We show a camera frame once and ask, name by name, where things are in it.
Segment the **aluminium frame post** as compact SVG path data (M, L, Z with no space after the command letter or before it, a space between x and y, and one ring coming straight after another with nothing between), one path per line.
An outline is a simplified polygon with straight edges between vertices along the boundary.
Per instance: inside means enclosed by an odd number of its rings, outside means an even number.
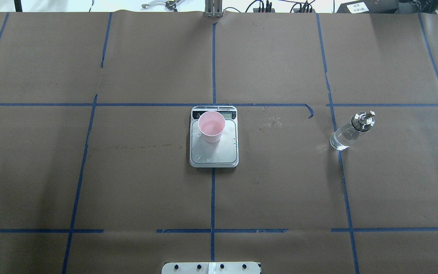
M205 18L221 18L223 14L223 0L205 0Z

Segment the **silver electronic kitchen scale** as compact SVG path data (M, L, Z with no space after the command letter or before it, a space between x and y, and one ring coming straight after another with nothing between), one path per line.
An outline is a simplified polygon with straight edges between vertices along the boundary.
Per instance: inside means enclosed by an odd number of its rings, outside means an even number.
M207 142L199 120L206 112L224 117L224 130L217 142ZM233 168L239 163L238 111L233 106L195 106L190 114L189 164L196 168Z

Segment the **pink paper cup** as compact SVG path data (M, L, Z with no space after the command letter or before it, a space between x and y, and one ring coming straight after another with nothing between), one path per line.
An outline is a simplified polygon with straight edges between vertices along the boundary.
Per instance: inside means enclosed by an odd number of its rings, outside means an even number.
M206 142L216 143L225 129L225 118L216 111L204 112L199 117L198 128Z

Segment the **black box white label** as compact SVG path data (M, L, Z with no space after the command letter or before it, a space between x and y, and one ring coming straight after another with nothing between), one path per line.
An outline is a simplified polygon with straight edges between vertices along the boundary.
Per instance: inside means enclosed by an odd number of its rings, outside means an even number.
M355 0L342 3L336 13L394 14L398 10L398 3L398 0Z

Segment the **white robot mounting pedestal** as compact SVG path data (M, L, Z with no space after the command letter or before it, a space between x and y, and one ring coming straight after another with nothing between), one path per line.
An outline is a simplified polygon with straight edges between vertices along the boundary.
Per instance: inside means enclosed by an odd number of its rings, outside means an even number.
M253 261L227 262L170 262L165 263L162 274L261 274L260 263Z

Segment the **clear glass sauce bottle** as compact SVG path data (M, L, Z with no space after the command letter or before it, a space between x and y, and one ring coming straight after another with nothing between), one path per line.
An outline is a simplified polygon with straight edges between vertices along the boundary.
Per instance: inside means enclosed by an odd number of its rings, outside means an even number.
M374 111L358 112L351 120L337 129L330 138L330 145L343 151L352 146L362 135L366 134L375 125Z

